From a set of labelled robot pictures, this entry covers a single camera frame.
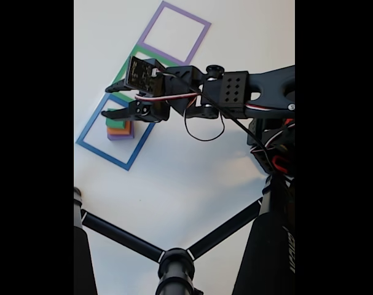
black wire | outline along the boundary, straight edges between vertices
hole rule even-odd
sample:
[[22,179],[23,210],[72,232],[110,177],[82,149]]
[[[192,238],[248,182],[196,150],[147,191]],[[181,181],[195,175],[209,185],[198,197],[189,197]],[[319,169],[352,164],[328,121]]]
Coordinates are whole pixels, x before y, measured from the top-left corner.
[[223,122],[223,116],[222,116],[222,113],[220,112],[220,116],[221,116],[221,120],[222,120],[222,125],[223,125],[222,132],[219,133],[218,136],[215,136],[214,138],[211,138],[210,140],[201,140],[200,138],[197,138],[196,136],[192,135],[192,134],[189,132],[189,129],[188,129],[187,124],[186,124],[186,111],[187,111],[187,109],[185,109],[185,114],[184,114],[185,129],[186,129],[187,134],[189,134],[189,135],[190,135],[191,137],[193,137],[195,140],[199,140],[199,141],[213,141],[213,140],[215,140],[216,138],[219,138],[219,137],[224,133],[224,129],[226,128],[226,126],[224,125],[224,122]]
[[269,165],[271,166],[272,170],[273,171],[276,171],[277,169],[272,165],[272,162],[270,160],[270,157],[268,156],[268,150],[267,148],[264,146],[264,144],[261,142],[261,140],[252,132],[250,131],[249,129],[247,129],[244,125],[241,124],[240,121],[237,120],[237,118],[235,118],[228,110],[220,107],[214,100],[212,100],[208,95],[202,93],[199,89],[193,89],[189,83],[187,83],[184,79],[182,79],[181,77],[178,77],[177,75],[174,75],[172,73],[166,73],[166,72],[162,72],[161,74],[163,74],[164,76],[171,76],[171,77],[174,77],[174,78],[177,78],[181,83],[183,83],[184,85],[187,86],[187,88],[195,93],[197,93],[198,95],[201,95],[202,97],[204,97],[206,100],[208,100],[212,106],[214,106],[216,109],[218,109],[219,112],[225,114],[228,118],[230,118],[231,121],[233,121],[235,124],[237,124],[243,131],[245,131],[248,135],[250,135],[254,140],[255,142],[260,146],[260,148],[264,151],[264,154],[265,154],[265,157],[267,158],[268,160],[268,163]]

circuit board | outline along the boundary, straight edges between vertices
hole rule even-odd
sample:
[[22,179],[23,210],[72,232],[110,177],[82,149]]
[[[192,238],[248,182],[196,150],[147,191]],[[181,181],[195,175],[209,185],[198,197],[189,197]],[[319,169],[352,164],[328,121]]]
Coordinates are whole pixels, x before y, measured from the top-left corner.
[[125,77],[125,85],[153,95],[158,82],[157,79],[152,77],[154,68],[154,65],[144,60],[131,57]]

stacked blocks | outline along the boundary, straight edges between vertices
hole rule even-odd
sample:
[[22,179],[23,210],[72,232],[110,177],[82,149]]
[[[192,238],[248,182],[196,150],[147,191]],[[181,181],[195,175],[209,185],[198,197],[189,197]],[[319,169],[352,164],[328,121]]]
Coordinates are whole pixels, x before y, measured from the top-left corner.
[[127,140],[135,137],[132,121],[114,121],[106,118],[107,138],[113,140]]

blue square outline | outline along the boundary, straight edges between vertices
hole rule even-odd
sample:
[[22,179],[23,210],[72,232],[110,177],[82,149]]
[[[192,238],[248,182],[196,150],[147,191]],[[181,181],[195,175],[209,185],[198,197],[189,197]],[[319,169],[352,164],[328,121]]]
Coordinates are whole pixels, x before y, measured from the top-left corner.
[[128,107],[129,103],[121,100],[120,98],[111,95],[110,93],[105,94],[105,96],[101,99],[101,102],[95,109],[95,112],[93,112],[91,118],[89,119],[88,123],[85,125],[83,131],[81,132],[80,136],[78,137],[76,144],[82,146],[83,148],[86,148],[87,150],[93,152],[94,154],[110,161],[111,163],[114,163],[115,165],[129,171],[130,167],[133,165],[133,162],[136,160],[141,148],[143,147],[145,141],[147,140],[149,134],[151,133],[152,129],[154,128],[155,123],[149,123],[148,128],[145,130],[143,136],[139,140],[135,150],[132,153],[132,156],[129,158],[127,163],[123,163],[120,160],[110,156],[109,154],[106,154],[105,152],[91,146],[90,144],[86,143],[84,141],[85,137],[87,136],[89,130],[91,129],[93,123],[95,123],[97,117],[99,116],[101,110],[104,108],[105,104],[108,100],[112,100],[115,103],[120,104],[121,106]]

green block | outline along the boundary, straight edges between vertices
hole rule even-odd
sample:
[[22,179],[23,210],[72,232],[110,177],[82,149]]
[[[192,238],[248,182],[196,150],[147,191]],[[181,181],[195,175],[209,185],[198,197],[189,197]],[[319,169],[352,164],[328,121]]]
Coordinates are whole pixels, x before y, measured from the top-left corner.
[[[117,109],[108,109],[107,111],[116,111]],[[106,125],[110,128],[125,129],[125,121],[114,121],[106,118]]]

